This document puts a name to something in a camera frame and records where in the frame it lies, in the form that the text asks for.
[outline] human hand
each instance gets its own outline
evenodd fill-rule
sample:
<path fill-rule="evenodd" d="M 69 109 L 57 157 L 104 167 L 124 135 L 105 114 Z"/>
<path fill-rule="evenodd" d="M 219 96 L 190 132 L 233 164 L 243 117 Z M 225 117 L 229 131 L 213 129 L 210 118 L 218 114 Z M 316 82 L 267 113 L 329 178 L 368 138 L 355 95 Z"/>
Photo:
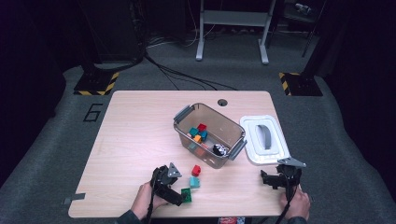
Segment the human hand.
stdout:
<path fill-rule="evenodd" d="M 280 195 L 280 205 L 283 207 L 288 204 L 286 199 L 286 193 Z M 290 208 L 285 215 L 285 219 L 292 217 L 303 217 L 305 220 L 309 219 L 309 208 L 311 207 L 311 201 L 307 193 L 304 193 L 301 188 L 297 188 L 293 199 L 290 202 Z"/>
<path fill-rule="evenodd" d="M 149 203 L 151 201 L 152 187 L 149 182 L 140 186 L 137 192 L 134 203 L 132 204 L 131 210 L 134 214 L 142 220 L 148 214 Z M 152 212 L 155 211 L 159 206 L 167 204 L 167 201 L 163 198 L 154 195 Z"/>

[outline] gray carpet floor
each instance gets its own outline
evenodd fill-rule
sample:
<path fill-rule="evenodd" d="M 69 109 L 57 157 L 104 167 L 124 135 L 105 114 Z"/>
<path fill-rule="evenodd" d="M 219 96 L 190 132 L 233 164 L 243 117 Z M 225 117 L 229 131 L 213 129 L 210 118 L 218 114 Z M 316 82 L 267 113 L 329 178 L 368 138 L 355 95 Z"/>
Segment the gray carpet floor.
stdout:
<path fill-rule="evenodd" d="M 395 202 L 376 169 L 348 137 L 338 105 L 320 74 L 316 81 L 322 97 L 287 96 L 282 89 L 278 73 L 302 72 L 317 39 L 302 58 L 305 39 L 277 34 L 268 49 L 270 63 L 263 65 L 258 38 L 219 35 L 208 39 L 201 62 L 195 61 L 197 42 L 189 47 L 178 43 L 149 47 L 148 55 L 157 63 L 190 76 L 240 91 L 270 92 L 290 154 L 308 165 L 303 170 L 302 186 L 315 200 L 310 223 L 395 223 Z M 81 75 L 80 67 L 64 73 L 66 90 L 56 107 L 57 116 L 48 121 L 0 189 L 0 223 L 114 222 L 115 218 L 73 219 L 67 214 L 68 205 L 63 204 L 64 198 L 76 191 L 111 94 L 119 90 L 173 91 L 176 87 L 147 60 L 121 71 L 113 91 L 106 96 L 74 95 L 73 88 Z M 203 90 L 200 85 L 171 79 L 180 90 Z M 92 104 L 98 104 L 94 108 L 100 111 L 98 120 L 84 122 Z M 253 223 L 260 219 L 253 218 Z M 265 223 L 275 220 L 271 217 Z"/>

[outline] yellow black hazard tape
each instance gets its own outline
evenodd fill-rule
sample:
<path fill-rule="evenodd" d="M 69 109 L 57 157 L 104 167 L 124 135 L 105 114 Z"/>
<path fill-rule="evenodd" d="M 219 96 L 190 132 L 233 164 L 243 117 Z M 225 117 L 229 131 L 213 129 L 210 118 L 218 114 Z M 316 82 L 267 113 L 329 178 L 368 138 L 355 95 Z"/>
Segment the yellow black hazard tape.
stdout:
<path fill-rule="evenodd" d="M 280 81 L 282 82 L 283 91 L 286 95 L 291 95 L 290 85 L 286 80 L 286 75 L 299 76 L 299 73 L 279 73 Z"/>
<path fill-rule="evenodd" d="M 75 95 L 109 95 L 111 93 L 111 90 L 114 88 L 114 85 L 116 83 L 117 77 L 119 77 L 119 74 L 120 73 L 114 74 L 111 77 L 106 89 L 103 89 L 102 91 L 87 91 L 87 90 L 83 91 L 83 90 L 81 90 L 81 91 L 74 91 L 74 94 Z"/>

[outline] wooden table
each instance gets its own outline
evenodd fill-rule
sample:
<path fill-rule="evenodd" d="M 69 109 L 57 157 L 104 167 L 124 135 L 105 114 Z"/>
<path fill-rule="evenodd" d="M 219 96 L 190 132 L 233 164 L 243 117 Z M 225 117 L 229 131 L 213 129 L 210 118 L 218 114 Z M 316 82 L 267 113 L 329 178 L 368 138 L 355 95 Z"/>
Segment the wooden table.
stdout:
<path fill-rule="evenodd" d="M 225 99 L 226 106 L 218 105 Z M 243 151 L 234 161 L 213 169 L 184 148 L 173 128 L 174 116 L 186 105 L 206 104 L 239 123 L 243 116 L 271 115 L 277 120 L 266 91 L 116 91 L 94 142 L 70 217 L 118 217 L 127 211 L 156 167 L 172 162 L 183 175 L 172 186 L 190 186 L 191 170 L 201 166 L 201 187 L 191 189 L 192 203 L 168 204 L 153 217 L 278 216 L 283 189 L 264 185 L 260 170 L 276 175 L 275 165 L 256 166 Z"/>

